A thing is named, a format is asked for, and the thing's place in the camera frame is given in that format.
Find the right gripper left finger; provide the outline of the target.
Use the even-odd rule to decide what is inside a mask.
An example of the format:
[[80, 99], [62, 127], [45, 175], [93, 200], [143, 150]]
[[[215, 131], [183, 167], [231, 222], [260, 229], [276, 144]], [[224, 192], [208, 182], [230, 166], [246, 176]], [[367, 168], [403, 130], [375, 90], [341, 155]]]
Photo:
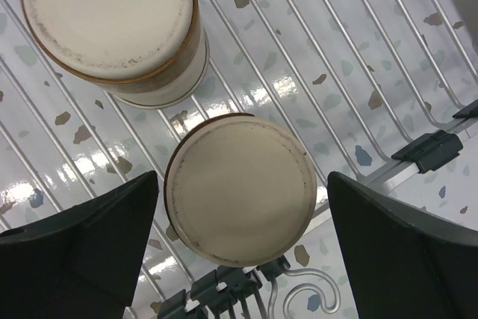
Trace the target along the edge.
[[1, 234], [2, 318], [122, 318], [158, 201], [149, 171], [101, 196]]

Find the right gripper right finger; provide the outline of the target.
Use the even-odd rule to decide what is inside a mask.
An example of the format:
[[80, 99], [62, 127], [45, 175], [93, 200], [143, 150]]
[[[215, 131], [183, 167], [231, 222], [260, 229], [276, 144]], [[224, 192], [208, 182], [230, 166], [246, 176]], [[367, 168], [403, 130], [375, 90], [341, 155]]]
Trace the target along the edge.
[[339, 172], [327, 192], [360, 318], [477, 317], [477, 231]]

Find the steel cup with cork band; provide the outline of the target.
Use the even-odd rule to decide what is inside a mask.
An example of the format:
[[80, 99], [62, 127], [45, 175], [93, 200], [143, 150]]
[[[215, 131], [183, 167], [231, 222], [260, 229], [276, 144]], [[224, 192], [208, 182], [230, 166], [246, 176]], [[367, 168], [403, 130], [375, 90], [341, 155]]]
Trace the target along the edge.
[[199, 0], [21, 0], [28, 28], [61, 68], [146, 109], [187, 98], [209, 44]]

